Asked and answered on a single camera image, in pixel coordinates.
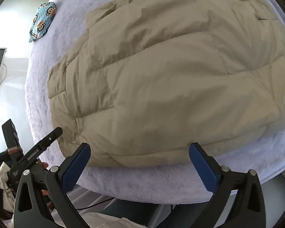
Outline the person's left hand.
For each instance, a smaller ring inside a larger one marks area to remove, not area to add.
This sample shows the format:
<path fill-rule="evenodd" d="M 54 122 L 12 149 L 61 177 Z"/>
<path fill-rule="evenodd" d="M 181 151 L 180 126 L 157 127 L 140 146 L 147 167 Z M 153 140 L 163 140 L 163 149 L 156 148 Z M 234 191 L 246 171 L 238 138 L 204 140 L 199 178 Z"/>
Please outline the person's left hand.
<path fill-rule="evenodd" d="M 43 169 L 43 171 L 47 171 L 47 167 L 49 166 L 47 163 L 45 162 L 42 162 L 39 158 L 37 159 L 37 164 L 40 165 Z M 53 209 L 54 209 L 54 205 L 53 205 L 53 202 L 50 198 L 50 195 L 49 195 L 49 192 L 47 189 L 42 189 L 42 193 L 43 193 L 43 197 L 44 197 L 44 200 L 47 204 L 47 207 L 50 211 L 50 213 L 53 212 Z"/>

